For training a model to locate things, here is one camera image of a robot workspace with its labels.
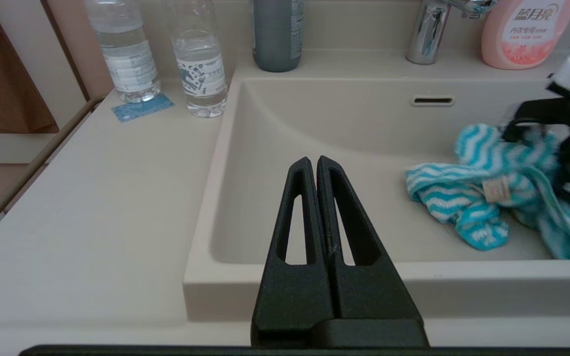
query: countertop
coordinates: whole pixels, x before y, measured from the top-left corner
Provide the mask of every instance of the countertop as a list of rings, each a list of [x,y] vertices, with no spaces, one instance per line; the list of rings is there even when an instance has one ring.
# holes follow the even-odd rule
[[[249,323],[186,320],[184,266],[221,119],[190,115],[178,81],[163,92],[176,106],[125,123],[112,92],[0,223],[0,355],[249,343]]]

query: pink bottle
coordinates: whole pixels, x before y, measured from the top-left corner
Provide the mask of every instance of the pink bottle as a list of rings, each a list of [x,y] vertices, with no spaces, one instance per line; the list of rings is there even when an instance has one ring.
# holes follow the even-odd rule
[[[570,0],[501,0],[482,34],[485,63],[501,69],[540,65],[570,20]]]

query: chrome faucet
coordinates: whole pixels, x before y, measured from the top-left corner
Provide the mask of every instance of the chrome faucet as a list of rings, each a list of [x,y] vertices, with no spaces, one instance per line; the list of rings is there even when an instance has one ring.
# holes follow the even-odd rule
[[[443,36],[450,5],[468,14],[484,14],[498,0],[421,0],[406,59],[417,64],[433,64]]]

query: sink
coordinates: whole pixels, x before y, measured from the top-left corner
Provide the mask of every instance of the sink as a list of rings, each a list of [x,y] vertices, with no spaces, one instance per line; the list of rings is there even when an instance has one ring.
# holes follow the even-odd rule
[[[509,242],[479,252],[411,201],[404,180],[412,165],[455,162],[465,126],[502,124],[514,104],[550,97],[551,68],[345,56],[308,54],[289,74],[239,61],[184,274],[189,318],[249,320],[287,170],[321,155],[343,166],[426,322],[570,317],[570,261],[552,260],[537,232],[505,216]],[[298,204],[287,263],[305,263],[304,249]]]

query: towel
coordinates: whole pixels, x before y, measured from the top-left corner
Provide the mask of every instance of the towel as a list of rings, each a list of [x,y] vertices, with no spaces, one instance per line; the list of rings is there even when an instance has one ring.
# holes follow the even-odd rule
[[[570,205],[551,185],[560,141],[530,131],[523,142],[504,142],[500,134],[483,124],[465,128],[455,148],[459,165],[420,164],[407,171],[410,197],[439,222],[453,223],[477,250],[507,242],[509,226],[500,219],[500,208],[507,208],[541,232],[554,257],[570,259]]]

